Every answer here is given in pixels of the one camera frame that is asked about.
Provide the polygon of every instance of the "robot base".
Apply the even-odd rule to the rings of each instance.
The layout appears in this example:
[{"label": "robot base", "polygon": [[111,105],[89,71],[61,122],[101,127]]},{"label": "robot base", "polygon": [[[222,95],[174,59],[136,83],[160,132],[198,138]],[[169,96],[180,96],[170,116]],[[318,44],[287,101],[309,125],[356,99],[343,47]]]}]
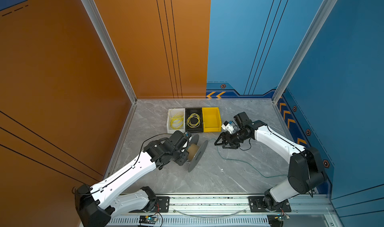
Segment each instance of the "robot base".
[{"label": "robot base", "polygon": [[251,212],[280,212],[280,208],[282,208],[284,212],[291,212],[291,207],[287,199],[281,202],[278,209],[276,208],[275,210],[268,210],[266,208],[264,196],[249,196],[248,202],[249,207],[251,208]]},{"label": "robot base", "polygon": [[[156,203],[159,204],[159,213],[167,213],[169,206],[169,196],[157,197]],[[130,213],[147,213],[147,212],[157,212],[157,207],[155,206],[152,211],[146,210],[132,210]]]}]

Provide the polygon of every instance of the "orange wall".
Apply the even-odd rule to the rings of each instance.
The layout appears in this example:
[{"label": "orange wall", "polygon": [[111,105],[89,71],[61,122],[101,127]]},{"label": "orange wall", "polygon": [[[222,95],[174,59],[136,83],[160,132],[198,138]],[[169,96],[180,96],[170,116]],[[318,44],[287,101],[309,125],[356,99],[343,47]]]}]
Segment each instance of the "orange wall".
[{"label": "orange wall", "polygon": [[94,0],[138,98],[205,97],[210,0]]},{"label": "orange wall", "polygon": [[20,6],[0,15],[0,226],[77,226],[71,189],[102,180],[131,103],[80,0]]}]

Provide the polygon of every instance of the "marble floor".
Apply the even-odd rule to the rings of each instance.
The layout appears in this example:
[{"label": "marble floor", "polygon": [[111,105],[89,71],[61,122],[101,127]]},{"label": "marble floor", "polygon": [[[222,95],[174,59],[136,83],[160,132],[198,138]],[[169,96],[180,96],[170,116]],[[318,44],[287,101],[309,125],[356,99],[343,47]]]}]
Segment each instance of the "marble floor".
[{"label": "marble floor", "polygon": [[[118,156],[114,172],[135,157],[142,142],[160,133],[166,133],[167,111],[169,108],[181,107],[219,107],[222,121],[233,120],[233,116],[245,111],[252,119],[262,120],[272,129],[287,136],[287,128],[282,124],[270,99],[166,99],[138,100],[132,123],[129,127],[124,145]],[[214,145],[219,132],[199,133],[199,144],[210,140],[207,149],[195,169],[188,173],[189,164],[179,166],[170,162],[161,171],[156,169],[136,181],[125,192],[137,191],[142,186],[149,186],[155,193],[197,193],[197,192],[251,192],[264,193],[267,189],[280,183],[286,175],[288,164],[276,152],[266,145],[252,140],[252,148],[247,151],[222,149]],[[248,143],[242,144],[247,149]],[[224,160],[238,159],[248,162]]]}]

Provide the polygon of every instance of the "wall panel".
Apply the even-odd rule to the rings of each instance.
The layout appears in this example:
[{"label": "wall panel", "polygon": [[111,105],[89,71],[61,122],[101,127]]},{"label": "wall panel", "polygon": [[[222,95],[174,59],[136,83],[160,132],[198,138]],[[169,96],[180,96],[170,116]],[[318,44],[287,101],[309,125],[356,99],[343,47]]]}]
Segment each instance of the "wall panel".
[{"label": "wall panel", "polygon": [[276,88],[322,1],[212,0],[207,93],[221,83],[231,98]]},{"label": "wall panel", "polygon": [[14,8],[0,15],[0,225],[78,226],[71,189],[103,178],[131,103],[80,0]]},{"label": "wall panel", "polygon": [[138,98],[204,97],[210,0],[94,0]]},{"label": "wall panel", "polygon": [[287,88],[334,167],[345,226],[379,226],[384,213],[383,10],[382,0],[338,0]]}]

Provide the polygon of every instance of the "yellow bin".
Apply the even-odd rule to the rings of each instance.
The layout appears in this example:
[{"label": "yellow bin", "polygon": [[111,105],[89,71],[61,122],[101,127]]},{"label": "yellow bin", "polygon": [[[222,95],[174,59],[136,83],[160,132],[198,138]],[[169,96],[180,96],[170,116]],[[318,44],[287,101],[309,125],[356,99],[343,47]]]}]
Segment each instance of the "yellow bin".
[{"label": "yellow bin", "polygon": [[221,117],[218,107],[203,107],[204,132],[221,132]]}]

